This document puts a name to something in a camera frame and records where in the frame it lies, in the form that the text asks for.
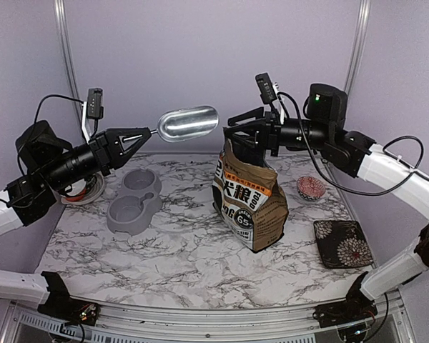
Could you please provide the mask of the brown dog food bag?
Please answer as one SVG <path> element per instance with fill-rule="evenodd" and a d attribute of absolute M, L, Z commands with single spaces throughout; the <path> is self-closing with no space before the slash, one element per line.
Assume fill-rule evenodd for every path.
<path fill-rule="evenodd" d="M 261 252 L 284 236 L 287 199 L 262 151 L 225 137 L 212 196 L 223 222 L 252 252 Z"/>

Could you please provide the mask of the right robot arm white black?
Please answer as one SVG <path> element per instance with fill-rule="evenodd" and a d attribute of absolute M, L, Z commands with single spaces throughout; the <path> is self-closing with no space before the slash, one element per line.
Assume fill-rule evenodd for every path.
<path fill-rule="evenodd" d="M 276 108 L 262 107 L 232 117 L 224 133 L 253 150 L 277 155 L 281 146 L 292 151 L 318 151 L 340 171 L 380 187 L 378 196 L 393 194 L 421 213 L 428 224 L 404 250 L 361 274 L 345 299 L 319 305 L 313 317 L 320 327 L 347 324 L 376 314 L 374 302 L 400 284 L 429 270 L 429 176 L 385 146 L 358 131 L 344 129 L 347 94 L 327 84 L 311 84 L 296 118 L 280 118 Z"/>

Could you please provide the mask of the metal food scoop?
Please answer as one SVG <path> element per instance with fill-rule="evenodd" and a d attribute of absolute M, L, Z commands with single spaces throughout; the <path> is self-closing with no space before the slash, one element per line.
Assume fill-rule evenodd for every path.
<path fill-rule="evenodd" d="M 168 111 L 150 134 L 168 143 L 177 143 L 205 136 L 217 128 L 219 115 L 212 106 L 197 106 L 189 109 Z"/>

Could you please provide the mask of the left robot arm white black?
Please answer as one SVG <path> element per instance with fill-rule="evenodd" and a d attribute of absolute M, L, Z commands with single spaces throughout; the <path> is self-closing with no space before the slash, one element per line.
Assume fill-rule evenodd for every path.
<path fill-rule="evenodd" d="M 48 121 L 32 124 L 17 140 L 24 175 L 0 192 L 0 236 L 44 217 L 77 181 L 123 167 L 151 137 L 148 128 L 107 129 L 72 146 L 56 136 Z M 0 269 L 0 299 L 32 302 L 42 314 L 68 322 L 93 324 L 97 304 L 71 297 L 56 272 L 25 274 Z"/>

